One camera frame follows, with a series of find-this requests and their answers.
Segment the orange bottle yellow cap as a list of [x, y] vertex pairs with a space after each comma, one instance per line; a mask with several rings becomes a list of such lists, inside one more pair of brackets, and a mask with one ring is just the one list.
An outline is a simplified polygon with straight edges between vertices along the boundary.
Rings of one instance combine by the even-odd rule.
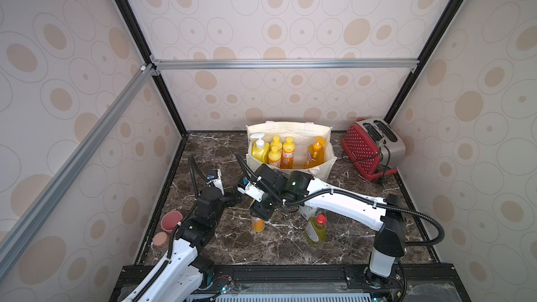
[[275, 145], [271, 146], [271, 150], [268, 153], [268, 161], [271, 166], [276, 168], [281, 167], [282, 152], [281, 149]]
[[273, 137], [273, 140], [271, 141], [271, 148], [272, 147], [276, 147], [277, 151], [278, 152], [281, 152], [282, 151], [282, 141], [281, 141], [281, 137], [279, 136], [274, 136]]
[[265, 222], [261, 218], [251, 217], [252, 229], [254, 232], [262, 232], [265, 228]]
[[296, 146], [292, 137], [287, 137], [282, 144], [281, 169], [292, 169], [295, 158]]

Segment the yellow pump dish soap bottle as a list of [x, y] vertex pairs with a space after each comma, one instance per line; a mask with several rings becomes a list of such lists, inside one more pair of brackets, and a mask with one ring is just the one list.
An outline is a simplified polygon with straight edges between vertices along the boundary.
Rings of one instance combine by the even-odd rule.
[[251, 155], [259, 162], [268, 164], [268, 152], [270, 151], [270, 144], [264, 140], [264, 136], [265, 133], [256, 133], [250, 136], [253, 142]]

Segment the orange pump dish soap bottle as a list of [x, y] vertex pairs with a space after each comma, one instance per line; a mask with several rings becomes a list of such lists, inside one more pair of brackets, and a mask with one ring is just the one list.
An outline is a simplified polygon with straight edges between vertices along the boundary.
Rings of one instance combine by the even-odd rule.
[[314, 144], [310, 145], [306, 152], [305, 169], [312, 169], [325, 163], [326, 141], [323, 137], [315, 138]]

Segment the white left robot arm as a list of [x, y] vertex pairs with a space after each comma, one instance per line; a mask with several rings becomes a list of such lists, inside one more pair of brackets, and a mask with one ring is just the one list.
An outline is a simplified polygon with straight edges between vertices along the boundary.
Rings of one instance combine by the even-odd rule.
[[168, 249], [125, 301], [184, 301], [211, 284], [214, 263], [200, 255], [215, 236], [223, 212], [241, 202], [238, 191], [201, 189], [192, 212], [173, 229]]

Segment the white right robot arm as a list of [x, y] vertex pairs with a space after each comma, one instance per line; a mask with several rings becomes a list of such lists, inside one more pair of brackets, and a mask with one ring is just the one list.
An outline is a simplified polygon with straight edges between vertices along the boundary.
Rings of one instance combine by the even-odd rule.
[[388, 278], [393, 265], [405, 255], [405, 223], [399, 200], [391, 202], [334, 187], [301, 171], [286, 176], [266, 165], [255, 176], [244, 177], [237, 190], [253, 199], [250, 215], [265, 222], [278, 207], [302, 208], [308, 223], [305, 234], [311, 243], [326, 236], [327, 218], [317, 210], [330, 211], [374, 230], [375, 240], [366, 274]]

